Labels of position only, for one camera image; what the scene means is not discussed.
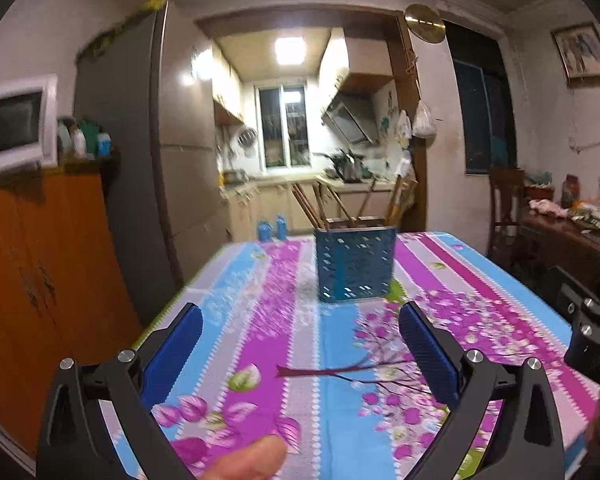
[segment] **dark wooden table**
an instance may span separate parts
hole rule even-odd
[[[548,269],[561,266],[591,290],[600,280],[600,245],[583,236],[569,219],[555,219],[532,210],[522,213],[522,234],[534,238],[537,257]]]

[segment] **white upper cabinet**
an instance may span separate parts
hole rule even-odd
[[[332,28],[318,73],[320,114],[339,91],[372,95],[393,78],[385,41],[351,38]]]
[[[223,113],[224,110],[219,110],[216,106],[216,124],[227,126],[239,124],[239,121],[244,120],[242,114],[242,81],[215,43],[212,45],[212,53],[211,86],[214,101],[229,112],[229,115],[227,115]]]

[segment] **striped tablecloth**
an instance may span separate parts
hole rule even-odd
[[[289,444],[280,480],[401,479],[448,413],[435,402],[401,341],[397,311],[415,300],[465,348],[497,362],[544,363],[567,445],[594,410],[596,385],[562,356],[570,327],[537,296],[453,236],[398,236],[387,298],[317,301],[312,238],[234,244],[221,251],[158,317],[187,302],[203,332],[166,402],[152,412],[195,475],[271,433]],[[142,471],[110,402],[102,402],[126,471]],[[475,468],[498,411],[492,403],[460,477]]]

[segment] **framed picture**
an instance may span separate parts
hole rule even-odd
[[[560,28],[552,33],[567,85],[600,85],[600,36],[593,23]]]

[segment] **wooden door frame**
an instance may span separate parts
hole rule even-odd
[[[209,16],[196,25],[208,38],[271,30],[274,28],[342,27],[354,38],[385,40],[394,73],[398,108],[413,121],[420,92],[415,54],[409,29],[401,10],[376,9],[332,4],[299,4],[261,7]],[[411,139],[413,167],[418,179],[416,202],[400,222],[402,231],[424,231],[427,228],[427,148],[423,139]]]

